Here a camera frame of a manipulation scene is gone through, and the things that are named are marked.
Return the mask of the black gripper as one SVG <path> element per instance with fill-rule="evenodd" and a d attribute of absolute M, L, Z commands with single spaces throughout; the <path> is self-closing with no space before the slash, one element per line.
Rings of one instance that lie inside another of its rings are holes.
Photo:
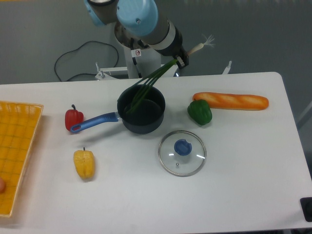
<path fill-rule="evenodd" d="M 176 64 L 179 69 L 183 69 L 189 65 L 189 56 L 183 48 L 183 37 L 181 32 L 175 27 L 175 34 L 168 33 L 168 36 L 174 36 L 172 42 L 165 46 L 163 49 L 157 49 L 156 51 L 163 56 L 172 56 L 177 60 Z"/>

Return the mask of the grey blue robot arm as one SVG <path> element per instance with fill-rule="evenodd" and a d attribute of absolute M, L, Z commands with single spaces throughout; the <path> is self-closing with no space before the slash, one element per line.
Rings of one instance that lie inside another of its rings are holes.
<path fill-rule="evenodd" d="M 180 69 L 189 65 L 181 32 L 154 0 L 85 0 L 84 4 L 95 25 L 119 22 L 131 36 L 163 56 L 177 59 Z"/>

